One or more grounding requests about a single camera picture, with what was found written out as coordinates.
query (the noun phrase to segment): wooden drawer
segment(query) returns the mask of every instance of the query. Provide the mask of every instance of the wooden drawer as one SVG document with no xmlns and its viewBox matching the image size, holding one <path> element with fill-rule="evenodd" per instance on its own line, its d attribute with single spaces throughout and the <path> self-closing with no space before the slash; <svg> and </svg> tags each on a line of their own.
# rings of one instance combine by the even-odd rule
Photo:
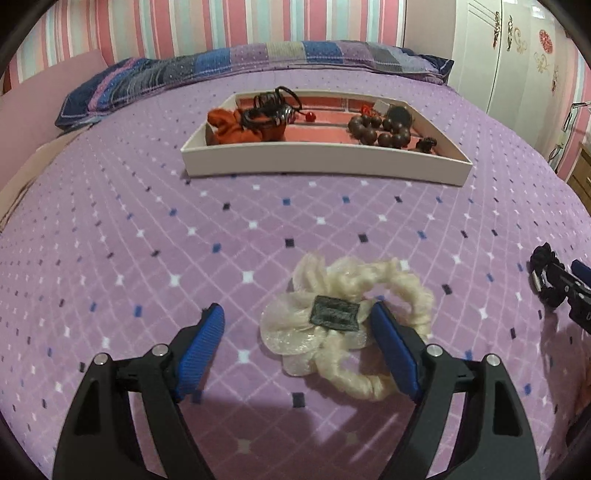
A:
<svg viewBox="0 0 591 480">
<path fill-rule="evenodd" d="M 587 152 L 583 150 L 574 167 L 572 177 L 580 183 L 584 191 L 591 195 L 591 184 L 590 182 L 587 182 L 587 179 L 591 179 L 591 165 L 588 161 L 589 157 L 587 156 Z"/>
<path fill-rule="evenodd" d="M 581 199 L 581 202 L 583 202 L 583 205 L 585 205 L 585 208 L 591 215 L 591 198 L 585 191 L 585 188 L 583 188 L 583 186 L 579 183 L 579 181 L 576 178 L 574 178 L 574 176 L 571 176 L 569 178 L 568 185 L 573 189 L 575 194 L 577 194 L 577 197 Z"/>
</svg>

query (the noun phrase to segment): white tray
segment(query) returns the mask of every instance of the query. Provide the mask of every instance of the white tray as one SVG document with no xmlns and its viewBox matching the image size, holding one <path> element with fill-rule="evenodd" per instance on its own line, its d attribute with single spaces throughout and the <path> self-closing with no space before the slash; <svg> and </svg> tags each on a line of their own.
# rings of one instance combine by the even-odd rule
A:
<svg viewBox="0 0 591 480">
<path fill-rule="evenodd" d="M 316 142 L 261 142 L 233 145 L 214 145 L 214 128 L 201 124 L 181 148 L 187 174 L 202 177 L 225 174 L 256 173 L 324 173 L 392 177 L 424 180 L 462 186 L 472 162 L 454 142 L 439 131 L 429 120 L 410 105 L 398 100 L 377 98 L 355 93 L 325 90 L 295 90 L 301 98 L 341 98 L 342 108 L 349 111 L 349 100 L 374 105 L 380 110 L 389 105 L 401 105 L 414 118 L 413 129 L 423 137 L 437 140 L 438 155 L 382 148 Z M 234 110 L 241 99 L 252 99 L 260 92 L 236 93 L 220 107 Z M 351 110 L 351 115 L 359 111 Z"/>
</svg>

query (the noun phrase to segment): blue gripper pad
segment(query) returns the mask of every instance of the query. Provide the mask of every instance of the blue gripper pad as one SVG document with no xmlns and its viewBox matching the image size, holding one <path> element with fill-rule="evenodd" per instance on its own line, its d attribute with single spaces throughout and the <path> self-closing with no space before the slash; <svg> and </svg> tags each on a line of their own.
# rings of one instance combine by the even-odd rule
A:
<svg viewBox="0 0 591 480">
<path fill-rule="evenodd" d="M 178 363 L 176 394 L 179 398 L 193 393 L 199 385 L 213 353 L 222 340 L 225 324 L 223 308 L 219 305 L 200 322 L 197 335 Z"/>
<path fill-rule="evenodd" d="M 423 341 L 414 330 L 398 324 L 394 315 L 383 302 L 378 302 L 373 306 L 369 320 L 375 340 L 384 355 L 398 389 L 408 395 L 413 402 L 418 403 L 423 397 L 423 389 L 419 381 L 420 366 L 407 343 L 421 348 L 421 344 L 424 347 Z"/>
<path fill-rule="evenodd" d="M 591 288 L 591 268 L 579 260 L 573 260 L 570 270 L 575 277 L 578 277 L 585 285 Z"/>
</svg>

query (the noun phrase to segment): decorative decal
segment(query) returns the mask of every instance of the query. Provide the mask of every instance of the decorative decal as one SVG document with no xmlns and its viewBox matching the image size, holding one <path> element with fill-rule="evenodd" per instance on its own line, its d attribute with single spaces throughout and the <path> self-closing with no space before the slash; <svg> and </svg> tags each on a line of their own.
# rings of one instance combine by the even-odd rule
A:
<svg viewBox="0 0 591 480">
<path fill-rule="evenodd" d="M 523 53 L 527 50 L 527 42 L 521 39 L 521 30 L 515 27 L 513 30 L 513 36 L 515 37 L 515 43 L 517 45 L 517 53 Z"/>
<path fill-rule="evenodd" d="M 552 77 L 552 95 L 556 93 L 558 87 L 558 65 L 554 66 L 554 76 Z"/>
<path fill-rule="evenodd" d="M 552 45 L 552 39 L 548 35 L 546 30 L 540 30 L 540 43 L 544 47 L 544 51 L 550 55 L 554 51 L 554 45 Z"/>
<path fill-rule="evenodd" d="M 548 57 L 544 53 L 542 55 L 538 55 L 538 53 L 535 52 L 534 60 L 538 64 L 538 72 L 544 73 L 548 71 Z"/>
</svg>

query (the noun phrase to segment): brown wooden bead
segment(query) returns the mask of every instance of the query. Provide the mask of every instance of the brown wooden bead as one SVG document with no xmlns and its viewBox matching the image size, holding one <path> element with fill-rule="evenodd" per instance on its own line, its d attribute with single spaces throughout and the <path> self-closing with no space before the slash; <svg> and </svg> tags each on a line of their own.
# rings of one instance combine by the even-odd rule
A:
<svg viewBox="0 0 591 480">
<path fill-rule="evenodd" d="M 393 148 L 402 148 L 408 145 L 408 143 L 406 143 L 406 139 L 400 134 L 392 135 L 391 144 Z"/>
<path fill-rule="evenodd" d="M 353 125 L 349 128 L 351 135 L 353 135 L 353 137 L 357 140 L 360 140 L 363 137 L 366 130 L 367 129 L 363 126 L 363 124 L 359 124 L 356 122 L 354 122 Z"/>
<path fill-rule="evenodd" d="M 355 115 L 351 117 L 351 120 L 349 120 L 349 123 L 347 124 L 347 127 L 349 128 L 349 131 L 352 132 L 353 128 L 355 125 L 362 125 L 361 123 L 361 115 Z"/>
<path fill-rule="evenodd" d="M 373 145 L 377 139 L 377 132 L 373 128 L 366 128 L 363 136 L 361 137 L 361 142 L 365 145 Z"/>
<path fill-rule="evenodd" d="M 374 115 L 371 118 L 371 126 L 374 128 L 379 128 L 382 125 L 382 118 L 379 115 Z"/>
<path fill-rule="evenodd" d="M 392 122 L 389 118 L 384 118 L 384 121 L 382 122 L 382 127 L 384 128 L 384 130 L 386 130 L 386 132 L 392 131 Z"/>
<path fill-rule="evenodd" d="M 389 132 L 385 132 L 383 134 L 380 134 L 378 137 L 378 145 L 380 147 L 386 147 L 389 148 L 392 146 L 392 134 Z"/>
<path fill-rule="evenodd" d="M 399 133 L 400 132 L 400 129 L 401 128 L 404 128 L 404 125 L 401 124 L 400 122 L 392 122 L 392 121 L 390 121 L 390 125 L 392 125 L 392 128 L 390 129 L 390 131 L 393 134 Z"/>
<path fill-rule="evenodd" d="M 399 131 L 398 131 L 398 135 L 400 135 L 404 141 L 406 142 L 403 147 L 406 147 L 410 141 L 411 141 L 411 135 L 410 135 L 410 130 L 406 127 L 402 127 Z"/>
</svg>

